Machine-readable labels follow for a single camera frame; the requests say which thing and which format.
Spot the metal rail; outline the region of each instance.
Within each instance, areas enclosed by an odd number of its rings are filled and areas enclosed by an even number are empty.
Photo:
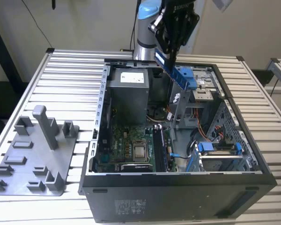
[[[21,224],[95,224],[89,204],[78,195],[84,153],[92,138],[99,84],[104,58],[131,59],[129,52],[83,52],[55,50],[46,54],[28,88],[0,136],[0,162],[15,135],[13,125],[35,105],[45,105],[47,115],[58,123],[73,120],[80,126],[66,192],[59,197],[0,196],[0,221]],[[281,224],[281,112],[269,98],[246,63],[236,57],[179,55],[179,62],[216,64],[278,186],[236,220],[205,220],[203,224]],[[153,222],[151,224],[200,224],[198,221]]]

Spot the expansion slot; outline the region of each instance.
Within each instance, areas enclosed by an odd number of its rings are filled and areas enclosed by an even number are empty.
[[[165,172],[168,169],[168,160],[162,126],[154,125],[152,134],[156,172]]]

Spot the power cable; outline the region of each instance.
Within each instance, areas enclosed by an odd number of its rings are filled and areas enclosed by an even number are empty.
[[[51,43],[50,43],[50,41],[49,41],[48,38],[46,37],[46,35],[43,33],[43,31],[42,31],[42,30],[40,29],[40,27],[38,26],[37,21],[35,20],[34,16],[32,15],[31,11],[29,10],[29,8],[28,8],[28,6],[26,5],[26,3],[24,2],[24,0],[21,0],[21,1],[23,2],[23,4],[25,5],[25,7],[27,8],[28,12],[30,13],[32,19],[34,20],[34,22],[35,22],[35,24],[36,24],[36,26],[37,26],[37,28],[42,32],[43,36],[46,38],[46,40],[47,40],[47,42],[49,43],[50,47],[53,48],[52,45],[51,45]]]

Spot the open computer tower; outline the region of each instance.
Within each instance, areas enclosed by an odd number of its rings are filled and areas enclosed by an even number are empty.
[[[187,84],[105,60],[79,189],[96,222],[236,218],[276,185],[217,66],[176,68]]]

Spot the green circuit board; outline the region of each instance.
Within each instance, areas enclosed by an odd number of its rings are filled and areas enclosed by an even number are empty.
[[[171,147],[170,133],[164,131],[165,145]],[[147,157],[143,161],[135,161],[133,158],[133,144],[142,142],[146,144]],[[114,127],[112,149],[109,154],[99,156],[99,173],[119,172],[122,164],[151,164],[155,171],[155,156],[152,128],[145,127]]]

